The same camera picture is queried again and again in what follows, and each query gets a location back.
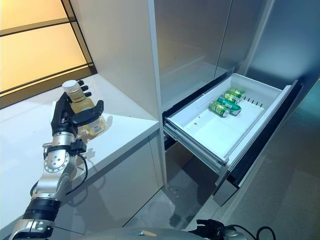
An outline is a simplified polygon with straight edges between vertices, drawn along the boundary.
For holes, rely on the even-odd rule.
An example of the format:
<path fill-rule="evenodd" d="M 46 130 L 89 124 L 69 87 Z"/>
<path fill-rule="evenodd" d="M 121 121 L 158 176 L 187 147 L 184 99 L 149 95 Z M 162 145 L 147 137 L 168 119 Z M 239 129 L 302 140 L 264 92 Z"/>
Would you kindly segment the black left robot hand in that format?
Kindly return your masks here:
<path fill-rule="evenodd" d="M 104 101 L 96 104 L 91 99 L 89 87 L 82 80 L 68 80 L 62 84 L 63 94 L 54 104 L 51 118 L 52 135 L 67 132 L 78 134 L 78 128 L 84 127 L 85 133 L 95 137 L 106 130 L 102 117 Z"/>

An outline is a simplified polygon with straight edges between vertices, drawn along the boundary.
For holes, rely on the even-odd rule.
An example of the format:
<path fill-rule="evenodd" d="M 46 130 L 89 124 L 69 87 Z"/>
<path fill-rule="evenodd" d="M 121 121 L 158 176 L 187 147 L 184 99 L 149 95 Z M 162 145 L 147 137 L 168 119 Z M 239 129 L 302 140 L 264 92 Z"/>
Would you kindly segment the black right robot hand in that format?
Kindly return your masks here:
<path fill-rule="evenodd" d="M 210 240 L 223 240 L 225 225 L 213 219 L 197 219 L 197 231 L 199 236 Z"/>

